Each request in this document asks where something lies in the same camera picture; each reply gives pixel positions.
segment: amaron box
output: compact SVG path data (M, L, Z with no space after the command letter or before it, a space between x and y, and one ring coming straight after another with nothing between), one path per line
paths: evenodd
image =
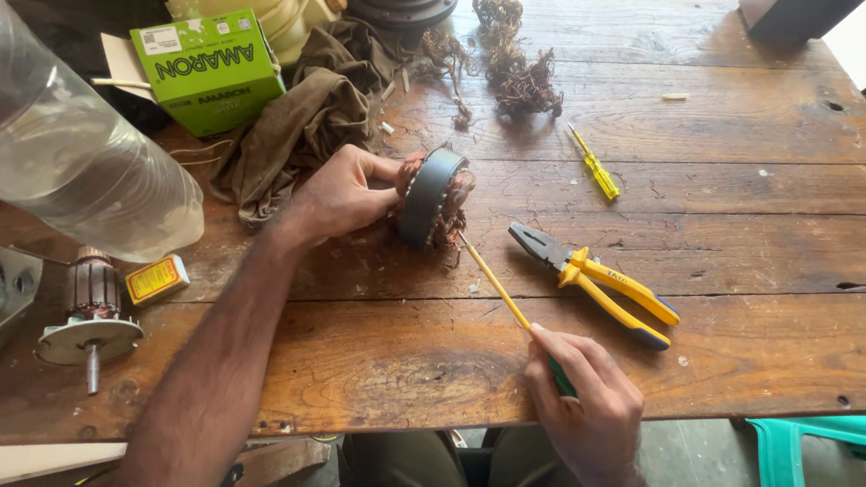
M130 34L131 44L102 35L112 77L146 76L155 101L197 137L254 119L286 92L252 9ZM154 100L147 90L123 89Z

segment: brown cloth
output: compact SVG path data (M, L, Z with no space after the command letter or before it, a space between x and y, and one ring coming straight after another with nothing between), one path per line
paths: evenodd
M489 477L463 469L447 432L347 434L337 446L339 484L343 487L580 487L553 449L541 426L488 430L493 443Z
M398 38L385 38L359 19L314 28L292 88L272 100L252 128L231 134L211 191L237 202L241 220L258 227L288 200L301 169L319 169L344 144L369 150L366 141L378 133L371 112L403 55Z

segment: trousers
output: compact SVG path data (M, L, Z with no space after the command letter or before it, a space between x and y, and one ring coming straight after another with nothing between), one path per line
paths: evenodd
M337 451L342 487L467 487L447 432L346 435ZM580 487L541 426L514 426L496 439L488 487Z

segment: plastic bottle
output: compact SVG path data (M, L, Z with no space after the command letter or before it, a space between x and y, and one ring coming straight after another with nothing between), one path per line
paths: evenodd
M0 199L130 262L157 260L204 232L192 176L39 42L5 0Z

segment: yellow matchbox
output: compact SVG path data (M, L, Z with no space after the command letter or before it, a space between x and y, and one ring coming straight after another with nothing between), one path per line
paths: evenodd
M190 285L184 263L179 256L170 255L159 259L126 276L126 288L132 303L147 305Z

